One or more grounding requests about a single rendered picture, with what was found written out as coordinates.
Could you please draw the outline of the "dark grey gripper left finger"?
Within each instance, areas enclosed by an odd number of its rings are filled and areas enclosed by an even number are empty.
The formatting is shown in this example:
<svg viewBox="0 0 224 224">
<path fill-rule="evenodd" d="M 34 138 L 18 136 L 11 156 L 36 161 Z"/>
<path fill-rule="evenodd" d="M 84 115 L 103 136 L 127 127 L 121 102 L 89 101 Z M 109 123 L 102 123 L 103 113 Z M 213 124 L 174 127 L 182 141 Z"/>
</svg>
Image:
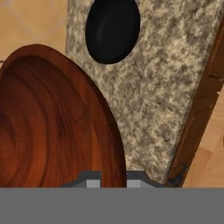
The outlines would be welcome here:
<svg viewBox="0 0 224 224">
<path fill-rule="evenodd" d="M 81 171 L 77 179 L 65 183 L 63 187 L 100 188 L 102 174 L 99 171 Z"/>
</svg>

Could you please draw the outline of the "large brown wooden bowl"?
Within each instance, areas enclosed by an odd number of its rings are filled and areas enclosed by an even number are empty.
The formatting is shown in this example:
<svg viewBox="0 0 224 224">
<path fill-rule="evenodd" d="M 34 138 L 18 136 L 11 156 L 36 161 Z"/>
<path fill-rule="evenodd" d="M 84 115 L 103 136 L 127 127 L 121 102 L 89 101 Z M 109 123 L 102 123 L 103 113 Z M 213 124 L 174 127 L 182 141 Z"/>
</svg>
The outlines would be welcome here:
<svg viewBox="0 0 224 224">
<path fill-rule="evenodd" d="M 123 142 L 90 77 L 46 45 L 25 45 L 0 68 L 0 187 L 59 187 L 82 172 L 126 185 Z"/>
</svg>

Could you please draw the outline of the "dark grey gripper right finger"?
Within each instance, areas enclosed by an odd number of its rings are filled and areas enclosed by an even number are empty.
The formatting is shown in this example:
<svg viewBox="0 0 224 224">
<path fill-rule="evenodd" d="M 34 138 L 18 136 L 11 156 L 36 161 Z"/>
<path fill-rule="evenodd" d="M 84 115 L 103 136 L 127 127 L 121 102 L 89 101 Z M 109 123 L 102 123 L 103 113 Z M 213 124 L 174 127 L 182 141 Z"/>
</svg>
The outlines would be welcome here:
<svg viewBox="0 0 224 224">
<path fill-rule="evenodd" d="M 128 188 L 163 187 L 162 184 L 151 180 L 145 171 L 127 171 L 126 176 Z"/>
</svg>

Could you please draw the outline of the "small black bowl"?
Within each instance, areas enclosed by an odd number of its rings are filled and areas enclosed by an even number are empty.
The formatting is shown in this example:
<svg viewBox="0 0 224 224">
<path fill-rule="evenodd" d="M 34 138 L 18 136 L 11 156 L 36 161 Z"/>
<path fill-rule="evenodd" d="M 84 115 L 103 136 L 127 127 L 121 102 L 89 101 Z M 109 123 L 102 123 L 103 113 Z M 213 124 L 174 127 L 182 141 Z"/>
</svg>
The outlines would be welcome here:
<svg viewBox="0 0 224 224">
<path fill-rule="evenodd" d="M 140 32 L 140 12 L 135 0 L 94 0 L 85 27 L 90 56 L 101 64 L 127 57 Z"/>
</svg>

